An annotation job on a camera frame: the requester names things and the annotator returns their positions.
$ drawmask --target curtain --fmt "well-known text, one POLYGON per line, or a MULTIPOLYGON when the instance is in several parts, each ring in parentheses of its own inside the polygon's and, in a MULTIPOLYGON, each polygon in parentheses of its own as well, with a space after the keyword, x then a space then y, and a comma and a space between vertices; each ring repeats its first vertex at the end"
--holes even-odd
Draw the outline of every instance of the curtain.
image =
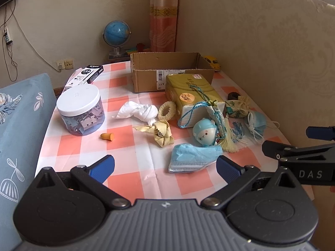
POLYGON ((154 52, 174 52, 178 0, 150 0, 150 44, 154 52))

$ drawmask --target wall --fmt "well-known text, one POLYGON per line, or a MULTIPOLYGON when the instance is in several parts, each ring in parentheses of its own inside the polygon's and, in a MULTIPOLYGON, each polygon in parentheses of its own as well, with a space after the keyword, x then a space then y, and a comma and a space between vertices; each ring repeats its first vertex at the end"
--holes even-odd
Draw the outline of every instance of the wall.
MULTIPOLYGON (((319 0, 179 0, 177 51, 218 58, 295 146, 308 126, 335 125, 335 6, 319 0)), ((335 194, 313 187, 314 243, 335 249, 335 194)))
MULTIPOLYGON (((4 18, 3 10, 0 20, 4 18)), ((14 14, 17 21, 11 18, 8 27, 13 58, 18 63, 18 81, 48 73, 57 88, 64 86, 73 70, 59 73, 52 69, 31 48, 17 23, 36 51, 53 66, 55 61, 67 58, 74 59, 75 68, 106 63, 110 47, 102 33, 113 20, 123 20, 131 28, 126 47, 139 42, 149 44, 149 0, 16 0, 14 14)), ((15 77, 12 66, 10 73, 15 77)), ((0 55, 0 88, 11 83, 0 55)))

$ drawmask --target black cable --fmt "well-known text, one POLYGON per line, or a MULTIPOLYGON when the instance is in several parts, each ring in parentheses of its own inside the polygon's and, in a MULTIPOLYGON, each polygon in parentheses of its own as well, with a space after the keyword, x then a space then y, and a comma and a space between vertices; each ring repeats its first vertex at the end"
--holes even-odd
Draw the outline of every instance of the black cable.
POLYGON ((7 69, 7 72, 8 72, 8 76, 9 76, 9 79, 12 81, 12 82, 15 82, 17 80, 17 76, 18 76, 18 72, 17 72, 17 63, 15 61, 13 61, 13 51, 12 51, 12 46, 13 46, 13 43, 11 43, 11 48, 10 48, 10 54, 9 54, 9 49, 8 49, 8 45, 6 44, 6 48, 7 48, 7 52, 8 52, 8 55, 9 57, 11 58, 11 64, 15 67, 16 69, 16 78, 14 80, 12 80, 11 76, 10 76, 10 73, 9 73, 9 69, 8 69, 8 65, 7 65, 7 61, 6 61, 6 56, 5 56, 5 48, 3 46, 3 38, 5 37, 5 26, 7 24, 7 22, 9 21, 9 19, 12 17, 13 13, 14 13, 14 10, 15 10, 15 6, 16 6, 16 0, 15 0, 15 5, 14 5, 14 9, 12 11, 12 14, 9 16, 9 18, 6 20, 7 18, 7 5, 5 7, 5 18, 4 18, 4 23, 0 26, 0 29, 1 27, 3 26, 3 36, 2 36, 2 51, 3 51, 3 58, 5 60, 5 64, 6 64, 6 69, 7 69))

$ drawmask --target yellow toy car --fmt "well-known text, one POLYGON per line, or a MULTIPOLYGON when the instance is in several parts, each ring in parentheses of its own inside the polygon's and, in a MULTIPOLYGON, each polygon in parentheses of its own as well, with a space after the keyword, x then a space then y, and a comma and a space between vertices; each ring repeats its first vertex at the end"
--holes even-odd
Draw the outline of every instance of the yellow toy car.
POLYGON ((221 69, 220 64, 217 62, 217 59, 213 56, 210 55, 206 55, 204 56, 204 59, 206 59, 208 61, 208 63, 212 66, 212 68, 218 72, 221 69))

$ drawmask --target barcode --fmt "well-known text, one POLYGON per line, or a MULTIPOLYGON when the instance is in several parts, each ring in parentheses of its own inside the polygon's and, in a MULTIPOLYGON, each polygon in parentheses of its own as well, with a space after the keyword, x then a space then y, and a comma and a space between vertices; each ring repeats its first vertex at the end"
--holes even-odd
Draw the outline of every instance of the barcode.
POLYGON ((158 81, 163 81, 163 72, 162 71, 158 72, 158 81))

